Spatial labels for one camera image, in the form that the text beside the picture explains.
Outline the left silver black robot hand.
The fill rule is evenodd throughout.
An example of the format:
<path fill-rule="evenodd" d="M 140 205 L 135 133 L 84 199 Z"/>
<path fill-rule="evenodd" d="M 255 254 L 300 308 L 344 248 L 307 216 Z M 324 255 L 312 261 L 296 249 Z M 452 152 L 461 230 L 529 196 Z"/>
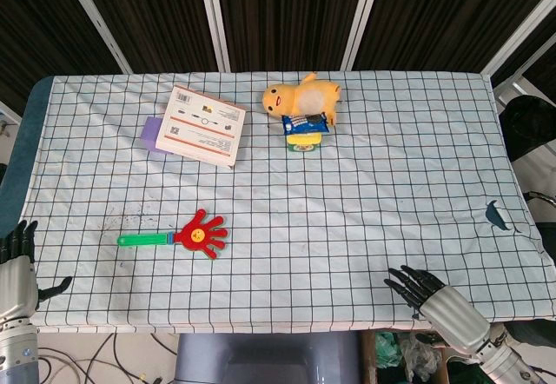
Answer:
<path fill-rule="evenodd" d="M 57 286 L 38 287 L 35 270 L 37 225 L 37 221 L 22 220 L 1 239 L 1 324 L 30 319 L 41 303 L 65 292 L 73 281 L 72 276 L 67 276 Z"/>

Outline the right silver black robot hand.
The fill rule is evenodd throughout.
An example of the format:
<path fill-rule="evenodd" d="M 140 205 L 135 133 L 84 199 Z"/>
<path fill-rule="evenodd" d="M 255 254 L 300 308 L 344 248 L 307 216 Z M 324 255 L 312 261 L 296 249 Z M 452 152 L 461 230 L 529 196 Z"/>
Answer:
<path fill-rule="evenodd" d="M 384 282 L 428 321 L 451 348 L 477 354 L 490 341 L 490 323 L 455 288 L 423 269 L 390 268 Z"/>

